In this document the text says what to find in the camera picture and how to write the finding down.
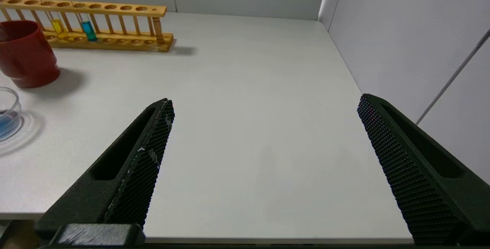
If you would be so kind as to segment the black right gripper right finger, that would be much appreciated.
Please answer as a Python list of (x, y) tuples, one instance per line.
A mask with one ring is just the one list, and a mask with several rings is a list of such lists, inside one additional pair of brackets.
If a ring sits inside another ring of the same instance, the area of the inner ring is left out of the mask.
[(414, 244), (489, 246), (489, 185), (388, 101), (363, 94), (357, 113)]

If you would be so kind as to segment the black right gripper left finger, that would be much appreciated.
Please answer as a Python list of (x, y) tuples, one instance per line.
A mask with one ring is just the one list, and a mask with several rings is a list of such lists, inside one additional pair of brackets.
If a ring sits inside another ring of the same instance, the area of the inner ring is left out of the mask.
[(35, 223), (40, 239), (70, 223), (143, 226), (174, 118), (170, 99), (147, 106)]

